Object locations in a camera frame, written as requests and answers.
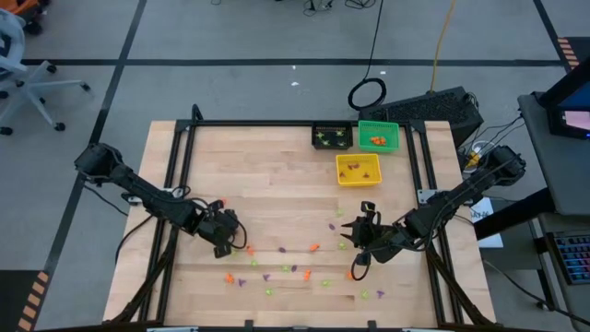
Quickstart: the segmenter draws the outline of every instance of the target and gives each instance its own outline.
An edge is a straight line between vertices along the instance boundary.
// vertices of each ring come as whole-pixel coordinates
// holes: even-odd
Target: orange striped tape
[[[38,313],[41,309],[41,300],[43,298],[43,294],[47,289],[47,282],[49,281],[49,275],[43,271],[39,272],[37,275],[37,279],[33,281],[32,286],[30,287],[30,294],[27,298],[27,304],[22,309],[22,316],[18,320],[18,331],[32,331],[37,317],[39,316]]]

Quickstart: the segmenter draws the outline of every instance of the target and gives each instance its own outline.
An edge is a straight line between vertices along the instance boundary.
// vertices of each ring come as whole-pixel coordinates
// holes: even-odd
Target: keyboard
[[[590,230],[548,233],[568,284],[590,283]]]

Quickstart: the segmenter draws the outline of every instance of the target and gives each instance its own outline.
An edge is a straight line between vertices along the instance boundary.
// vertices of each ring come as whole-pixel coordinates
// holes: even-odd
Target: green object
[[[372,137],[384,137],[384,146],[371,142]],[[359,148],[362,151],[393,152],[399,149],[399,125],[377,121],[359,121]]]

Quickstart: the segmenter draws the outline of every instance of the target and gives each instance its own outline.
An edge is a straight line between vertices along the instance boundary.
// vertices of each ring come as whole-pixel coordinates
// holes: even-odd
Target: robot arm
[[[173,226],[213,243],[216,258],[231,253],[229,239],[234,237],[241,223],[233,210],[219,211],[223,208],[222,201],[201,206],[193,199],[177,198],[172,193],[159,190],[125,165],[121,152],[102,143],[88,146],[74,164],[87,181],[97,186],[116,184],[141,198],[150,214],[167,219]]]
[[[379,263],[392,259],[402,249],[419,250],[430,245],[436,230],[443,227],[455,212],[471,198],[480,195],[493,185],[512,185],[525,174],[526,163],[506,146],[496,147],[480,161],[480,166],[469,179],[448,192],[440,192],[428,199],[423,207],[413,208],[391,225],[381,225],[381,214],[375,205],[362,202],[364,217],[342,227],[352,228],[352,234],[342,234],[362,252],[355,263],[368,266],[371,255]]]

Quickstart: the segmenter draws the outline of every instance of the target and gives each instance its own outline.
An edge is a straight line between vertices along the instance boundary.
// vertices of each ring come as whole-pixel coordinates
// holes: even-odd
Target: black cable
[[[490,129],[495,129],[495,128],[505,128],[507,126],[511,126],[514,125],[514,123],[520,119],[522,117],[522,115],[517,116],[514,120],[512,120],[511,122],[509,122],[508,124],[500,124],[500,125],[492,125],[487,127],[486,129],[484,129],[484,131],[482,131],[479,135],[476,135],[475,137],[473,137],[472,142],[475,142],[476,139],[480,138],[482,135],[484,135],[488,130]]]
[[[321,11],[328,11],[332,9],[332,2],[334,0],[329,0],[327,2],[327,4],[325,4],[325,6],[323,5],[324,0],[322,0],[320,2],[320,5],[318,7],[316,7],[316,5],[313,3],[313,0],[307,0],[304,4],[303,4],[303,15],[305,15],[306,17],[310,18],[313,15],[317,14],[317,12],[321,12]]]
[[[500,144],[500,141],[502,141],[505,137],[507,137],[508,135],[510,135],[510,133],[512,133],[514,130],[522,127],[523,125],[525,125],[525,123],[522,123],[514,128],[512,128],[511,130],[508,131],[508,133],[504,134],[504,136],[500,137],[500,139],[498,139],[498,141],[496,141],[496,145]]]
[[[248,244],[248,232],[246,232],[246,228],[243,227],[243,224],[239,220],[236,220],[236,221],[238,221],[238,225],[240,226],[240,228],[242,228],[242,231],[243,231],[243,245],[237,246],[237,245],[233,244],[233,242],[236,240],[236,238],[234,236],[233,239],[231,239],[231,241],[230,241],[230,246],[235,249],[243,249],[246,247],[246,244]]]
[[[360,255],[370,255],[372,252],[376,252],[379,250],[383,250],[383,249],[387,249],[388,246],[384,245],[382,247],[379,248],[374,248],[371,250],[367,250],[367,251],[363,251],[362,253],[360,253]],[[369,267],[371,266],[371,264],[368,264],[367,267],[365,268],[365,271],[362,273],[362,276],[358,277],[354,274],[354,267],[357,265],[357,260],[353,260],[352,261],[352,265],[350,266],[350,276],[355,280],[355,281],[361,281],[363,280],[365,277],[367,277],[367,273],[369,273]]]
[[[385,100],[385,96],[387,95],[387,87],[385,86],[385,82],[382,79],[380,79],[380,78],[367,78],[369,76],[369,72],[371,71],[372,57],[375,52],[375,43],[377,42],[377,34],[379,33],[379,24],[381,22],[381,13],[383,12],[383,9],[384,9],[384,2],[385,2],[384,0],[381,0],[381,4],[379,4],[379,14],[377,15],[377,26],[375,27],[375,34],[372,38],[371,56],[369,57],[369,65],[367,66],[367,73],[365,74],[364,78],[359,82],[359,84],[354,86],[354,88],[352,88],[352,90],[348,93],[348,106],[350,106],[353,110],[356,110],[359,112],[364,109],[370,108],[370,107],[381,105]],[[381,87],[381,95],[379,95],[379,98],[377,98],[376,101],[374,101],[368,105],[358,106],[353,101],[354,94],[357,92],[358,89],[360,89],[360,87],[364,86],[367,83],[379,84],[379,86]]]
[[[119,253],[121,252],[121,248],[123,248],[123,243],[125,243],[125,240],[127,240],[127,238],[129,238],[129,236],[131,236],[131,234],[133,234],[135,231],[139,230],[142,226],[144,226],[145,224],[147,224],[148,221],[150,219],[152,219],[152,217],[154,217],[154,216],[153,215],[149,215],[149,217],[147,217],[145,220],[143,220],[140,223],[138,223],[133,229],[131,229],[131,231],[129,231],[123,237],[123,239],[119,242],[119,245],[117,246],[117,251],[114,254],[114,264],[117,264],[117,260],[119,260]]]
[[[99,192],[97,192],[96,190],[90,188],[89,186],[84,184],[84,189],[90,191],[92,194],[96,195],[96,197],[98,197],[101,201],[103,201],[104,203],[110,205],[112,208],[116,209],[117,212],[121,213],[122,215],[129,217],[128,214],[126,214],[125,212],[123,212],[120,208],[118,208],[116,205],[114,205],[113,203],[111,203],[109,200],[107,200],[106,198],[104,198],[101,194],[99,194]]]
[[[366,9],[374,6],[376,2],[377,0],[347,0],[344,2],[344,6],[353,9]]]
[[[572,313],[568,313],[565,310],[561,310],[560,308],[553,306],[553,305],[549,305],[549,303],[543,299],[541,299],[540,297],[536,296],[535,294],[533,294],[532,292],[526,290],[524,287],[522,287],[521,285],[519,285],[516,281],[514,281],[508,274],[506,274],[506,272],[500,270],[499,268],[495,267],[492,263],[490,263],[487,260],[483,260],[483,262],[485,264],[487,264],[489,267],[493,268],[494,270],[496,270],[496,272],[502,274],[503,276],[505,276],[508,281],[510,281],[510,283],[512,283],[519,291],[523,292],[524,294],[528,295],[529,297],[537,300],[538,302],[543,303],[545,306],[547,306],[550,310],[555,311],[556,313],[560,313],[563,314],[567,317],[569,317],[570,319],[573,319],[575,321],[578,321],[584,325],[590,326],[590,322],[583,319],[582,317],[572,314]]]
[[[516,119],[514,119],[514,121],[512,121],[512,122],[510,123],[510,125],[506,126],[506,127],[505,127],[505,128],[503,128],[501,131],[499,131],[498,133],[496,133],[496,135],[495,135],[494,137],[492,137],[492,138],[491,138],[491,139],[488,141],[488,143],[484,144],[484,146],[483,146],[483,147],[481,147],[479,150],[480,150],[480,151],[483,151],[483,149],[484,149],[486,146],[488,146],[490,143],[492,143],[492,142],[494,141],[494,139],[496,139],[496,137],[498,137],[498,135],[499,135],[499,134],[503,133],[505,130],[507,130],[508,128],[510,128],[512,125],[514,125],[514,123],[515,123],[516,121],[518,121],[519,119],[522,119],[522,117],[520,117],[520,116],[519,116],[519,117],[517,117]]]

